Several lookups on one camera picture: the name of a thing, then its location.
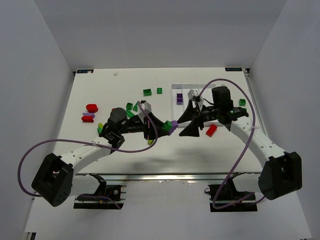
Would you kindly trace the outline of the green and purple lego stack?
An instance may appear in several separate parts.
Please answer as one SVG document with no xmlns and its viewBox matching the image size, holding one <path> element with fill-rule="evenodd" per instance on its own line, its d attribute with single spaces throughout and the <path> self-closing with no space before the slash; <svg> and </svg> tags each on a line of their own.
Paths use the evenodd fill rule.
<svg viewBox="0 0 320 240">
<path fill-rule="evenodd" d="M 163 125 L 162 125 L 162 129 L 164 131 L 166 131 L 168 133 L 168 135 L 170 136 L 177 128 L 178 128 L 179 124 L 176 120 L 173 121 L 169 121 L 167 120 Z"/>
</svg>

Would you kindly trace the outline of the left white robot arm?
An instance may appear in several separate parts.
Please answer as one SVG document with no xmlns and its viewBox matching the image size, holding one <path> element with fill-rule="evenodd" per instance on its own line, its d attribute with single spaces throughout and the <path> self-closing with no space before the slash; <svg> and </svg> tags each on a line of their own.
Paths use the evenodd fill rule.
<svg viewBox="0 0 320 240">
<path fill-rule="evenodd" d="M 156 141 L 170 135 L 170 124 L 156 118 L 145 103 L 140 105 L 138 114 L 131 117 L 125 109 L 114 108 L 94 140 L 80 141 L 80 148 L 61 155 L 48 154 L 31 187 L 53 207 L 60 206 L 71 196 L 79 196 L 84 201 L 115 202 L 118 198 L 100 175 L 79 176 L 78 173 L 93 162 L 119 152 L 125 134 L 143 133 L 146 140 Z"/>
</svg>

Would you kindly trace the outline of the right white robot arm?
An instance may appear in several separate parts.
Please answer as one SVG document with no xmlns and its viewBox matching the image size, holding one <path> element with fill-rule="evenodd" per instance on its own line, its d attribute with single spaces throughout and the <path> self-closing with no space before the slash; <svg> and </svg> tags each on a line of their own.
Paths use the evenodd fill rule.
<svg viewBox="0 0 320 240">
<path fill-rule="evenodd" d="M 234 199 L 241 192 L 263 194 L 274 200 L 302 188 L 302 159 L 296 152 L 287 152 L 272 142 L 260 129 L 254 127 L 247 111 L 234 106 L 226 86 L 211 90 L 213 104 L 205 106 L 197 90 L 188 92 L 188 105 L 178 123 L 188 122 L 181 137 L 199 137 L 206 122 L 217 120 L 237 136 L 255 155 L 262 166 L 260 174 L 242 173 L 230 177 L 224 187 Z"/>
</svg>

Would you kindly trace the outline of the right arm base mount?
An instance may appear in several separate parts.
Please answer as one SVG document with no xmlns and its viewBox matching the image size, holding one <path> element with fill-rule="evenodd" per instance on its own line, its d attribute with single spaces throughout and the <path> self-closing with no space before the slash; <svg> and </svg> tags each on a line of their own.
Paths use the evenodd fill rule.
<svg viewBox="0 0 320 240">
<path fill-rule="evenodd" d="M 208 187 L 204 189 L 204 193 L 209 196 L 209 207 L 212 213 L 238 213 L 238 212 L 257 212 L 258 207 L 254 202 L 256 201 L 255 194 L 251 195 L 250 197 L 242 200 L 241 202 L 237 202 L 231 206 L 228 206 L 223 209 L 215 209 L 213 207 L 213 200 L 218 191 L 220 184 L 210 184 Z M 222 187 L 219 195 L 216 199 L 215 206 L 221 207 L 227 205 L 228 203 L 237 201 L 250 193 L 248 191 L 237 191 L 236 187 L 230 178 L 226 184 Z"/>
</svg>

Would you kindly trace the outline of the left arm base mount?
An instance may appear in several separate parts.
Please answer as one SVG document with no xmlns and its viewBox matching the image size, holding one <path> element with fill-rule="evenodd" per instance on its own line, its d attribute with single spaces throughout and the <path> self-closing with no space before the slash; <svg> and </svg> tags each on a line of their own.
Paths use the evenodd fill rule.
<svg viewBox="0 0 320 240">
<path fill-rule="evenodd" d="M 127 195 L 127 186 L 121 181 L 106 180 L 101 175 L 76 175 L 70 196 L 74 209 L 121 210 Z"/>
</svg>

